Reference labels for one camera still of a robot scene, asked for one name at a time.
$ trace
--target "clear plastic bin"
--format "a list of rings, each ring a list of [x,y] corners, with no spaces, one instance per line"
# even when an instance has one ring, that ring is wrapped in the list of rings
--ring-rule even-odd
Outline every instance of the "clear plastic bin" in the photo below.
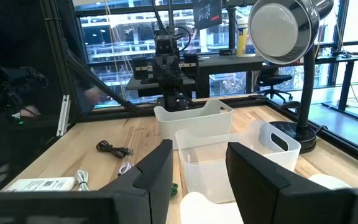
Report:
[[[228,142],[239,142],[291,171],[301,148],[297,141],[265,121],[254,121],[239,134],[197,138],[180,130],[176,138],[188,191],[199,192],[213,203],[234,200],[225,162]]]
[[[196,137],[229,134],[233,109],[220,100],[208,100],[198,109],[168,112],[156,106],[154,113],[161,139],[171,139],[173,149],[178,149],[175,133],[179,130],[187,130]]]

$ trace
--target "wooden tabletop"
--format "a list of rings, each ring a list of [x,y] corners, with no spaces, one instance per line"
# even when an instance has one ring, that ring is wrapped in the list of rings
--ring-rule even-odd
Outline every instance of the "wooden tabletop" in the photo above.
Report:
[[[256,119],[288,121],[268,106],[238,108],[234,110],[232,133],[245,131]],[[121,160],[98,152],[95,146],[101,140],[107,140],[116,147],[134,149],[134,154]],[[68,177],[81,169],[89,172],[89,188],[98,190],[117,178],[118,169],[124,162],[140,161],[160,142],[154,117],[79,123],[5,188],[17,179]],[[295,172],[306,178],[313,174],[327,174],[358,187],[358,161],[320,138],[313,152],[299,157]],[[173,181],[179,184],[179,189],[178,195],[171,199],[167,223],[180,223],[180,202],[187,190],[177,151],[173,157]]]

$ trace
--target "black chair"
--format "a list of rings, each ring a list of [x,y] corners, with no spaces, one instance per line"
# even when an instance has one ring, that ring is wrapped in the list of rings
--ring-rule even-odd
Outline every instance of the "black chair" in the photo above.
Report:
[[[270,89],[258,91],[256,93],[263,94],[264,96],[270,94],[270,99],[273,99],[273,96],[277,95],[278,97],[283,99],[283,101],[285,103],[285,99],[280,93],[290,95],[288,97],[288,99],[292,100],[291,93],[287,93],[287,92],[281,91],[281,90],[275,90],[273,88],[273,86],[281,84],[285,81],[291,80],[292,76],[291,75],[277,75],[277,73],[278,73],[278,68],[268,68],[268,69],[262,70],[260,72],[260,75],[258,76],[257,84],[258,84],[258,86],[270,86]]]

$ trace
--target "lamp base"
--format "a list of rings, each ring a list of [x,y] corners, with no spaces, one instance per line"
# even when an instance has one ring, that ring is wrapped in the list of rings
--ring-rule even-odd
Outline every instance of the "lamp base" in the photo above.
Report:
[[[291,138],[297,140],[301,144],[300,153],[311,152],[316,147],[316,133],[311,128],[302,128],[299,130],[296,123],[286,121],[270,122],[271,125],[284,132]]]

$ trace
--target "power strip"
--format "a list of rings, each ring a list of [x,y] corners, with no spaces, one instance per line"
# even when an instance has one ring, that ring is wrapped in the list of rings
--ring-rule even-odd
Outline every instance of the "power strip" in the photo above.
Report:
[[[5,192],[70,191],[74,185],[74,177],[20,179]]]

